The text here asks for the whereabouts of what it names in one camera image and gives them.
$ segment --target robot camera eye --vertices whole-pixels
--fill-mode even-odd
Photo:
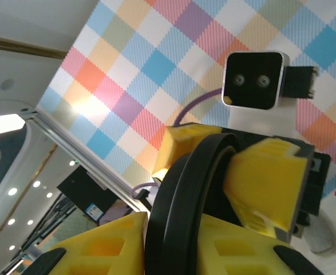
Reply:
[[[278,52],[237,52],[228,56],[224,76],[224,103],[271,109],[283,81],[286,56]]]

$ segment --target plaid fabric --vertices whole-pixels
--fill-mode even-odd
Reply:
[[[150,178],[164,125],[221,87],[225,57],[263,49],[320,67],[297,131],[332,156],[326,195],[336,188],[336,1],[100,0],[38,110],[134,186]],[[226,127],[228,117],[210,99],[185,121]]]

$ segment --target camera lens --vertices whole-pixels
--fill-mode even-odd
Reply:
[[[237,85],[237,86],[242,86],[245,82],[245,78],[244,76],[242,76],[241,74],[237,74],[235,77],[234,77],[234,84]]]
[[[257,85],[261,88],[265,88],[270,84],[270,79],[267,76],[258,77]]]

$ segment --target gray object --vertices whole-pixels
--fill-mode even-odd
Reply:
[[[306,226],[303,238],[310,251],[316,254],[326,252],[334,246],[334,236],[326,222],[319,216],[310,215],[310,226]]]

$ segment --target yellow foam pad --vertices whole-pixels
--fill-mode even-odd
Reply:
[[[224,101],[224,103],[225,103],[226,105],[231,105],[231,104],[232,104],[232,100],[231,100],[231,98],[228,97],[228,96],[224,96],[224,97],[223,97],[223,101]]]
[[[273,247],[290,246],[277,239],[202,215],[197,243],[200,275],[293,275]]]
[[[147,214],[130,214],[62,241],[66,254],[50,275],[143,275]]]
[[[152,175],[163,179],[167,169],[179,157],[192,152],[206,136],[212,133],[221,133],[221,131],[222,129],[217,126],[195,123],[179,127],[167,127]]]
[[[268,138],[232,157],[224,192],[244,227],[271,237],[275,226],[290,231],[308,161],[299,149]]]

